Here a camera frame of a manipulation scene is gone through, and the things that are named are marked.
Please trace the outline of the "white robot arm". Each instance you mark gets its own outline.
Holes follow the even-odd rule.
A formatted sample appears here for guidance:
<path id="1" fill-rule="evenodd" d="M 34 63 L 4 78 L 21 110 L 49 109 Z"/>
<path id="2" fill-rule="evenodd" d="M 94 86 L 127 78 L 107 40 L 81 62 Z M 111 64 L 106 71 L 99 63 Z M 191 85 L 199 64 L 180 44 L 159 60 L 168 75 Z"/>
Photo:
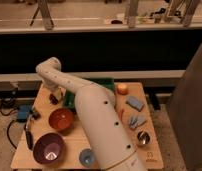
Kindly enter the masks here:
<path id="1" fill-rule="evenodd" d="M 44 85 L 75 95 L 74 105 L 99 167 L 104 171 L 147 171 L 115 110 L 114 93 L 93 82 L 63 73 L 51 57 L 36 66 Z"/>

